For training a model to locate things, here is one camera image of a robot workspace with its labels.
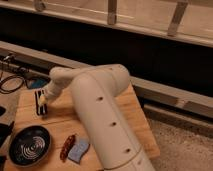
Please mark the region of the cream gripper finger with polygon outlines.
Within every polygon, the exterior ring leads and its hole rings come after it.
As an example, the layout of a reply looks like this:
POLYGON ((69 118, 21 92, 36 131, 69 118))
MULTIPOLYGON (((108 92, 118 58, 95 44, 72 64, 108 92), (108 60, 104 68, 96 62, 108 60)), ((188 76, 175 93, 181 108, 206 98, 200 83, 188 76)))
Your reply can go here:
POLYGON ((46 97, 45 97, 45 95, 42 94, 42 95, 39 97, 39 105, 42 106, 42 105, 44 105, 44 104, 46 104, 46 103, 47 103, 46 97))

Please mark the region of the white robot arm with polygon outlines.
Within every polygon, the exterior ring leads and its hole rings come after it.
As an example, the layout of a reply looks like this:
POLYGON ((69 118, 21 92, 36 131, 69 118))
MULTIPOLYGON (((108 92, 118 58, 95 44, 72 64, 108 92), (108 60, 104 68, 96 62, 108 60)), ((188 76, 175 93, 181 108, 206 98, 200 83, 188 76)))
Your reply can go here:
POLYGON ((71 90, 74 108, 104 171, 155 171, 115 100, 130 84, 123 65, 54 67, 49 76, 39 103, 57 99, 66 87, 71 90))

